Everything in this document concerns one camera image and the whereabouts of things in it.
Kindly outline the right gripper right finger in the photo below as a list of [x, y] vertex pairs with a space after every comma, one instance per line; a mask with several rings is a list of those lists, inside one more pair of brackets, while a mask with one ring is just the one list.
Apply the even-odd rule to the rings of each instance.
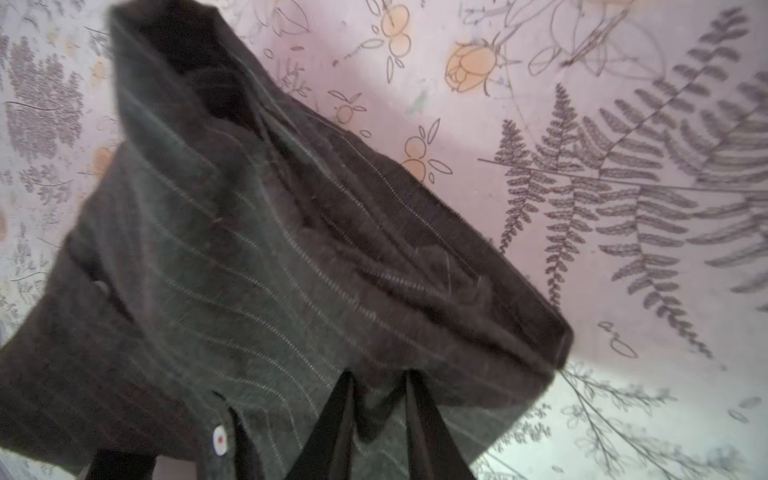
[[411, 480], [475, 480], [419, 372], [405, 375], [405, 408]]

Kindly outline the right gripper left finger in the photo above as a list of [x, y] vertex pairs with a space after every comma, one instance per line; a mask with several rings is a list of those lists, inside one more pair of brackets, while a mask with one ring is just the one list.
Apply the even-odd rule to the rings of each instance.
[[354, 376], [338, 379], [286, 480], [348, 480], [355, 425]]

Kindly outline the dark grey pinstriped shirt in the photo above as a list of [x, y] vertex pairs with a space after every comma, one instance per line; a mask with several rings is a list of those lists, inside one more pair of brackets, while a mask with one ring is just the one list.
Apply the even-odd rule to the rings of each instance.
[[406, 376], [473, 461], [541, 396], [567, 321], [402, 166], [276, 86], [219, 12], [109, 12], [124, 139], [1, 349], [1, 445], [282, 479], [354, 380], [355, 479], [408, 475]]

